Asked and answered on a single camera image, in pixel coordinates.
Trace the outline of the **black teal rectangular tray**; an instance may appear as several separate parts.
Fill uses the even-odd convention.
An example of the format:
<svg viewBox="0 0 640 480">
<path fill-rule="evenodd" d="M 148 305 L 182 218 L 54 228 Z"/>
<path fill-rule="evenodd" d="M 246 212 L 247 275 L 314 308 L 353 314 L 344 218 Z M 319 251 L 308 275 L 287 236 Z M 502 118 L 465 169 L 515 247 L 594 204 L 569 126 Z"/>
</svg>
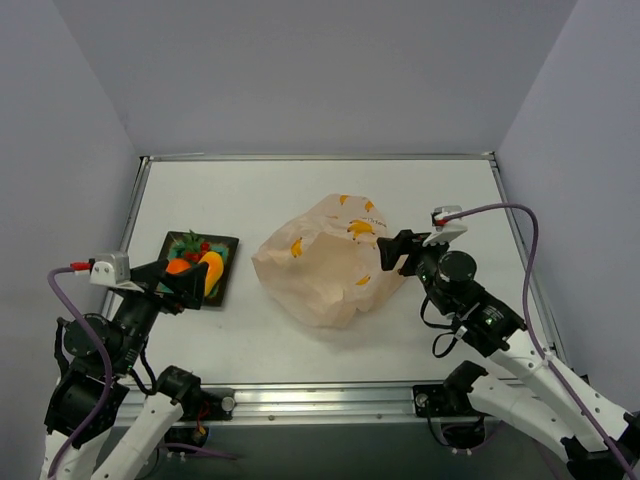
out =
<svg viewBox="0 0 640 480">
<path fill-rule="evenodd" d="M 169 231 L 161 248 L 159 259 L 167 259 L 166 271 L 177 275 L 199 264 L 206 264 L 204 297 L 202 304 L 221 307 L 232 272 L 239 239 L 230 236 Z"/>
</svg>

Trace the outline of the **banana print plastic bag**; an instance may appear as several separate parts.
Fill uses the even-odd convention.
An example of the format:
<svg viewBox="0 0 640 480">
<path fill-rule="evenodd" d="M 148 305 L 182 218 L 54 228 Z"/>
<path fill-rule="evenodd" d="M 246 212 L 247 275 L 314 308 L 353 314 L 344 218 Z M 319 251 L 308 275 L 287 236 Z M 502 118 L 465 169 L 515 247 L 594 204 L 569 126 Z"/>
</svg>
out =
<svg viewBox="0 0 640 480">
<path fill-rule="evenodd" d="M 381 268 L 383 215 L 367 197 L 331 194 L 276 230 L 252 256 L 266 292 L 300 323 L 345 328 L 404 283 Z"/>
</svg>

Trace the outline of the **aluminium front rail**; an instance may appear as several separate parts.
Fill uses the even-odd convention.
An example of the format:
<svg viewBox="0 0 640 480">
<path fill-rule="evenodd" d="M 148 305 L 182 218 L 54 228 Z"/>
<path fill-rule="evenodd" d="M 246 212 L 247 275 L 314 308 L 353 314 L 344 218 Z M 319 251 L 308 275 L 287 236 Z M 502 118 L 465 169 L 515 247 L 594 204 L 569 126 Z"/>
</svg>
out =
<svg viewBox="0 0 640 480">
<path fill-rule="evenodd" d="M 226 413 L 214 406 L 201 419 L 183 417 L 177 425 L 299 426 L 408 424 L 420 422 L 414 389 L 443 385 L 441 380 L 355 383 L 205 384 L 216 396 L 234 399 Z"/>
</svg>

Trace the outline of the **red fake berry sprig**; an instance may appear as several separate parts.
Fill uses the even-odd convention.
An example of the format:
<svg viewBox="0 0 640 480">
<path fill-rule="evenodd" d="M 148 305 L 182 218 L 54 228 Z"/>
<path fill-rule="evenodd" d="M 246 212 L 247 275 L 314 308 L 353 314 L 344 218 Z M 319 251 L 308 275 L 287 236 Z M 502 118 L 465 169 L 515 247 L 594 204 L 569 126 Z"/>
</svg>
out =
<svg viewBox="0 0 640 480">
<path fill-rule="evenodd" d="M 175 242 L 176 257 L 197 264 L 210 251 L 210 243 L 192 230 L 184 232 Z"/>
</svg>

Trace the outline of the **yellow fake mango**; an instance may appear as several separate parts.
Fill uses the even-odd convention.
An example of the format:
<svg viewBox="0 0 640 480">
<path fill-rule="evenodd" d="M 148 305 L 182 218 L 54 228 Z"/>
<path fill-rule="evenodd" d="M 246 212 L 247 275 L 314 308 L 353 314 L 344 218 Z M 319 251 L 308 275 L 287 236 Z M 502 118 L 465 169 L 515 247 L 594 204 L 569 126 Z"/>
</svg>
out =
<svg viewBox="0 0 640 480">
<path fill-rule="evenodd" d="M 209 251 L 201 257 L 199 264 L 207 265 L 204 289 L 204 296 L 207 297 L 224 273 L 224 260 L 217 252 Z"/>
</svg>

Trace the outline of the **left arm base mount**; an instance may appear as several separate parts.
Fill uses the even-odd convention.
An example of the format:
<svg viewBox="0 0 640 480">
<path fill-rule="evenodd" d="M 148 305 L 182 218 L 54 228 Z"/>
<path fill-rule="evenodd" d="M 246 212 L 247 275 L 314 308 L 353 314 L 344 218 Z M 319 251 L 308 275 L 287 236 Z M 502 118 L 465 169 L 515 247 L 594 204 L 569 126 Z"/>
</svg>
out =
<svg viewBox="0 0 640 480">
<path fill-rule="evenodd" d="M 236 406 L 231 388 L 203 389 L 188 405 L 178 423 L 164 435 L 164 444 L 171 451 L 196 453 L 208 441 L 211 422 L 230 421 Z"/>
</svg>

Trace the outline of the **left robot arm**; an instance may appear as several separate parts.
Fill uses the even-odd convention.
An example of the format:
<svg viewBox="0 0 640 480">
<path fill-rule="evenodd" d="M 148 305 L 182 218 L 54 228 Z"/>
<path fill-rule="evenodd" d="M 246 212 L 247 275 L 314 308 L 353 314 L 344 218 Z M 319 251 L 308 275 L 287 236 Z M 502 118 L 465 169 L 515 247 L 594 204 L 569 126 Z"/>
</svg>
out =
<svg viewBox="0 0 640 480">
<path fill-rule="evenodd" d="M 162 449 L 208 455 L 206 424 L 231 420 L 234 391 L 207 391 L 177 366 L 155 374 L 146 350 L 157 317 L 200 309 L 224 270 L 223 256 L 201 249 L 138 267 L 124 252 L 104 253 L 48 274 L 71 317 L 56 321 L 59 378 L 44 420 L 41 478 L 134 479 Z M 81 313 L 57 281 L 64 274 L 86 274 L 119 295 L 114 317 Z"/>
</svg>

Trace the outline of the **orange fake tangerine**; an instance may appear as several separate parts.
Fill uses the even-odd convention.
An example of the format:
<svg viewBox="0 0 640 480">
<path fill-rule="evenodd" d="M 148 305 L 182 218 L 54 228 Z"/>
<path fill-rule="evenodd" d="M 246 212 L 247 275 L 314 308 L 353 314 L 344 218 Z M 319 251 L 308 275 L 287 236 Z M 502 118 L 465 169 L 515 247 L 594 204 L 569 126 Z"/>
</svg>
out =
<svg viewBox="0 0 640 480">
<path fill-rule="evenodd" d="M 173 258 L 169 261 L 166 272 L 172 275 L 185 272 L 192 267 L 191 263 L 183 258 Z"/>
</svg>

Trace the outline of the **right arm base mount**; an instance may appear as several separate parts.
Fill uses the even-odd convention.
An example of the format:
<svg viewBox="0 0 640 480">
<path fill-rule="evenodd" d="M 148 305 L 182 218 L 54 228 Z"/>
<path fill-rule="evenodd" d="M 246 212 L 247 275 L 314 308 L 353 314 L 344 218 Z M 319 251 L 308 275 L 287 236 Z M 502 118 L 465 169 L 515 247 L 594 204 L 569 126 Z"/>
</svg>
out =
<svg viewBox="0 0 640 480">
<path fill-rule="evenodd" d="M 435 442 L 456 451 L 473 450 L 486 440 L 485 415 L 459 399 L 443 384 L 412 387 L 414 413 L 427 422 Z"/>
</svg>

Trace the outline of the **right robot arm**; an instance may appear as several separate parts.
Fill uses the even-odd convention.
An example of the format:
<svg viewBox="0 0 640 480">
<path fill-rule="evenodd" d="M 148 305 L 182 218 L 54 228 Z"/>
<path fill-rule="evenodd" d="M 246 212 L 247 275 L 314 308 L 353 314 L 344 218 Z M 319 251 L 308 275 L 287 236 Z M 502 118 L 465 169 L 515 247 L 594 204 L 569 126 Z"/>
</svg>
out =
<svg viewBox="0 0 640 480">
<path fill-rule="evenodd" d="M 575 479 L 629 478 L 639 461 L 639 417 L 607 400 L 553 352 L 536 346 L 524 319 L 476 282 L 467 253 L 401 231 L 379 240 L 381 266 L 417 277 L 425 302 L 449 318 L 446 330 L 515 376 L 512 387 L 484 367 L 463 361 L 444 382 L 455 412 L 493 416 L 544 445 Z"/>
</svg>

